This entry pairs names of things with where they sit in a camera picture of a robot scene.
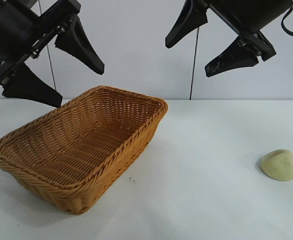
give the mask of white backdrop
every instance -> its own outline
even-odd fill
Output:
[[[188,99],[192,79],[196,32],[171,49],[165,37],[184,0],[79,0],[79,14],[93,48],[105,63],[100,76],[77,59],[49,46],[57,90],[69,99],[97,85],[109,85],[165,99]],[[40,0],[42,10],[55,0]],[[39,6],[34,11],[39,13]],[[293,99],[293,37],[281,29],[280,18],[262,32],[277,55],[256,67],[207,78],[204,66],[235,39],[235,33],[208,11],[209,23],[200,28],[193,99]],[[293,13],[286,21],[293,30]],[[27,64],[53,86],[44,49]]]

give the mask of black cable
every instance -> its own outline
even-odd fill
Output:
[[[293,36],[293,31],[290,31],[289,29],[286,28],[284,21],[285,21],[285,19],[286,19],[291,13],[292,13],[292,11],[293,11],[293,7],[291,7],[291,8],[289,9],[289,11],[287,11],[287,13],[284,15],[284,17],[283,17],[283,19],[282,19],[282,22],[281,22],[281,27],[282,27],[283,30],[284,30],[287,34],[289,34],[290,36]]]

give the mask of robotic arm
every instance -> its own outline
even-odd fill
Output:
[[[30,8],[37,0],[0,0],[0,85],[6,98],[28,99],[60,107],[62,96],[25,64],[36,59],[57,36],[55,46],[97,74],[104,64],[92,48],[78,17],[77,0],[58,0],[41,16]]]
[[[36,59],[57,36],[55,46],[82,61],[98,74],[104,64],[92,48],[78,13],[77,0],[58,0],[41,16],[30,8],[37,0],[0,0],[0,85],[6,98],[20,98],[60,107],[62,96],[42,82],[25,64]],[[289,10],[293,0],[186,0],[180,16],[165,39],[168,48],[208,22],[213,10],[238,35],[234,42],[206,67],[208,77],[228,70],[253,67],[261,56],[266,61],[276,54],[261,29]],[[283,21],[283,29],[293,36]]]
[[[253,67],[261,56],[266,61],[276,55],[272,44],[260,31],[285,11],[293,10],[293,0],[186,0],[175,25],[165,39],[173,47],[194,29],[206,24],[207,10],[216,13],[238,37],[218,57],[205,66],[207,77],[237,68]],[[293,36],[282,21],[282,28]]]

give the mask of white tabletop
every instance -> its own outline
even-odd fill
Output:
[[[293,101],[168,101],[145,152],[85,214],[0,170],[0,240],[293,240],[293,180],[260,172],[293,152]],[[0,100],[0,137],[52,108]]]

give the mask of pale green rock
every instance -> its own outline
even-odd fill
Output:
[[[270,152],[262,158],[261,169],[270,178],[290,181],[293,179],[293,155],[285,149]]]

